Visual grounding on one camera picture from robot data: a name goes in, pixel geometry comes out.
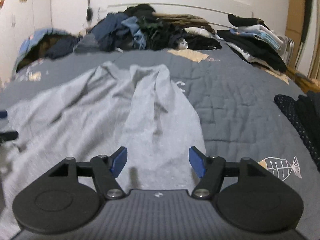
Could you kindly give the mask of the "white headboard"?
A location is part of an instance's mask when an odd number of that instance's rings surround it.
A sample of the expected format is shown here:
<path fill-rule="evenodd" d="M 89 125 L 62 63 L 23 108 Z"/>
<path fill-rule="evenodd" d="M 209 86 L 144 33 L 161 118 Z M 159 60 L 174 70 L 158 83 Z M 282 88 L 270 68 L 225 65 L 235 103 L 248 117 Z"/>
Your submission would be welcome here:
<path fill-rule="evenodd" d="M 232 26 L 228 20 L 229 14 L 244 18 L 249 18 L 253 15 L 250 8 L 246 9 L 244 7 L 240 7 L 239 9 L 235 8 L 235 11 L 232 12 L 229 9 L 205 9 L 180 4 L 151 3 L 150 6 L 159 14 L 189 14 L 199 16 L 204 18 L 210 25 L 214 26 L 214 28 L 218 29 L 226 29 Z"/>

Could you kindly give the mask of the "dark dotted folded garment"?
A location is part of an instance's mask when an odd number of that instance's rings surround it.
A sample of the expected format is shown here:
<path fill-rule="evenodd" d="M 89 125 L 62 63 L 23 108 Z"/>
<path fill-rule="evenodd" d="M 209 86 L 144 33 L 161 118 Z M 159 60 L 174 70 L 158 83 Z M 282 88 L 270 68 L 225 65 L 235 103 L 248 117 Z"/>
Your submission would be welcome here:
<path fill-rule="evenodd" d="M 296 129 L 319 168 L 319 93 L 309 91 L 299 95 L 297 100 L 278 94 L 274 102 Z"/>

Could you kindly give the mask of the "brown cardboard box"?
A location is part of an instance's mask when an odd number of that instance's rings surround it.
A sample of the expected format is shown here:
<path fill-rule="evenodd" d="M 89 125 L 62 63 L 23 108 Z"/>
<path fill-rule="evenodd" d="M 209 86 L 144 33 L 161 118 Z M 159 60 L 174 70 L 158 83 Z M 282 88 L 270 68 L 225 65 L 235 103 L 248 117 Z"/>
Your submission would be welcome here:
<path fill-rule="evenodd" d="M 289 0 L 285 36 L 291 38 L 299 47 L 305 14 L 305 0 Z"/>

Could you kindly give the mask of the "blue patterned pillow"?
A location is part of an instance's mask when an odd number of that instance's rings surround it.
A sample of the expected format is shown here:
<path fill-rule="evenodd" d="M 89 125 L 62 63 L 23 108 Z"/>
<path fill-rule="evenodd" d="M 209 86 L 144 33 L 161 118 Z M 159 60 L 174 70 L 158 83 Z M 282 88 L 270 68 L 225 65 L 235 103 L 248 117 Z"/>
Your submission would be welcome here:
<path fill-rule="evenodd" d="M 55 28 L 37 29 L 20 46 L 13 72 L 17 73 L 34 61 L 44 58 L 47 51 L 63 38 L 74 37 L 72 34 Z"/>

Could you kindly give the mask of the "light grey hoodie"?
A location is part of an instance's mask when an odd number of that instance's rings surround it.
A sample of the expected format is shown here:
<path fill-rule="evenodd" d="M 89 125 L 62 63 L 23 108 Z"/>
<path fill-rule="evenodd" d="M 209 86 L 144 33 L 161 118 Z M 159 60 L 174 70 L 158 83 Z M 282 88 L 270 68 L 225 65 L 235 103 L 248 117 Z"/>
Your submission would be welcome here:
<path fill-rule="evenodd" d="M 105 62 L 7 112 L 8 128 L 19 137 L 1 150 L 1 239 L 19 230 L 15 196 L 67 157 L 88 161 L 124 146 L 128 159 L 118 177 L 123 189 L 194 187 L 188 151 L 204 149 L 200 119 L 163 64 L 120 69 Z"/>

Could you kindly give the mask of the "grey quilted bedspread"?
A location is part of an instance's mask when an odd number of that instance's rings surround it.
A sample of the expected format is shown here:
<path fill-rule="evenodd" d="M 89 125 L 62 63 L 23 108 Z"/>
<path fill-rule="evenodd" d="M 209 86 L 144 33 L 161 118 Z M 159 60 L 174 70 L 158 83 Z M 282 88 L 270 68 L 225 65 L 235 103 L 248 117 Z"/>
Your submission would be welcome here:
<path fill-rule="evenodd" d="M 227 161 L 249 157 L 299 193 L 304 211 L 297 229 L 319 239 L 319 171 L 298 132 L 274 102 L 297 99 L 301 89 L 241 60 L 228 46 L 193 62 L 166 50 L 70 54 L 19 71 L 1 92 L 1 109 L 67 83 L 110 62 L 120 69 L 167 66 L 170 77 L 200 119 L 204 149 Z"/>

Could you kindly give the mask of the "stack of folded clothes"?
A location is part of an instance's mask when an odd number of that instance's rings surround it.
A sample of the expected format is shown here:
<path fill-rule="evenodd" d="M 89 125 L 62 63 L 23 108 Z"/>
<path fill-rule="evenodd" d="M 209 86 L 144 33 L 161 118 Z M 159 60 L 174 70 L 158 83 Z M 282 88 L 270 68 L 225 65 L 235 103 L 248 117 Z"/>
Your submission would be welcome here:
<path fill-rule="evenodd" d="M 257 63 L 276 72 L 285 73 L 287 65 L 280 56 L 284 42 L 259 18 L 228 15 L 229 30 L 217 35 L 245 61 Z"/>

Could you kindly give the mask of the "pile of unfolded dark clothes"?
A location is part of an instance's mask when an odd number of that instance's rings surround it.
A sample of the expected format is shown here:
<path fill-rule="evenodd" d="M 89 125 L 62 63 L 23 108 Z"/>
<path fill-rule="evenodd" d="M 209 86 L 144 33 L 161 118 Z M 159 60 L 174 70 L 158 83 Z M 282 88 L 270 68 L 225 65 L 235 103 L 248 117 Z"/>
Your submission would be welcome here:
<path fill-rule="evenodd" d="M 71 53 L 121 50 L 217 50 L 222 46 L 209 23 L 190 14 L 159 14 L 148 4 L 111 12 L 84 36 L 66 36 L 47 50 L 51 60 Z"/>

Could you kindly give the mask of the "white fan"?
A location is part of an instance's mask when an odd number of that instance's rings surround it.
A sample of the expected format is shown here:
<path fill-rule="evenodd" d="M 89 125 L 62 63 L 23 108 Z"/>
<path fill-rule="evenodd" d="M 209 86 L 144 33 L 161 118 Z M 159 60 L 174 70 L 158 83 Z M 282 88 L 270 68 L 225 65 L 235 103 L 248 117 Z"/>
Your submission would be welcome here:
<path fill-rule="evenodd" d="M 278 51 L 279 56 L 282 58 L 286 66 L 290 65 L 293 56 L 294 50 L 294 41 L 293 39 L 287 36 L 278 36 L 278 38 L 283 42 L 280 51 Z"/>

